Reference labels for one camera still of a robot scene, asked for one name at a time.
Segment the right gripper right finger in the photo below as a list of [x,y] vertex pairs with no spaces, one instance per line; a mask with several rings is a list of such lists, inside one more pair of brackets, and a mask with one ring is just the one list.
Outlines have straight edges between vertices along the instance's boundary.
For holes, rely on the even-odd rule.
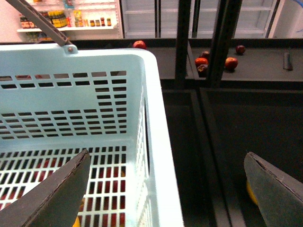
[[258,208],[268,227],[303,225],[303,184],[253,152],[244,170]]

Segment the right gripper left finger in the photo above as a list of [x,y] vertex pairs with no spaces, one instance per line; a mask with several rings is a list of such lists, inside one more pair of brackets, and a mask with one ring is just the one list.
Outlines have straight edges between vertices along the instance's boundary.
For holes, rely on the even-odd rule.
[[2,227],[71,227],[86,192],[90,155],[84,149],[0,212]]

